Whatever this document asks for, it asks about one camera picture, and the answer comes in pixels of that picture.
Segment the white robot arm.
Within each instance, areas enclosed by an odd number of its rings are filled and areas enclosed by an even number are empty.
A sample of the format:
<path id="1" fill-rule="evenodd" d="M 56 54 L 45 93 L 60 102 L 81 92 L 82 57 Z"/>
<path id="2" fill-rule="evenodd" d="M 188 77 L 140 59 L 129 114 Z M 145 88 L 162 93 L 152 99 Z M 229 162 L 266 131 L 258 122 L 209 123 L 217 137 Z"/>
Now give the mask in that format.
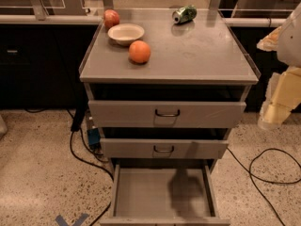
<path id="1" fill-rule="evenodd" d="M 261 129 L 278 128 L 301 104 L 301 5 L 286 21 L 261 39 L 257 48 L 277 52 L 277 59 L 288 66 L 282 73 L 273 73 L 265 92 L 258 125 Z"/>

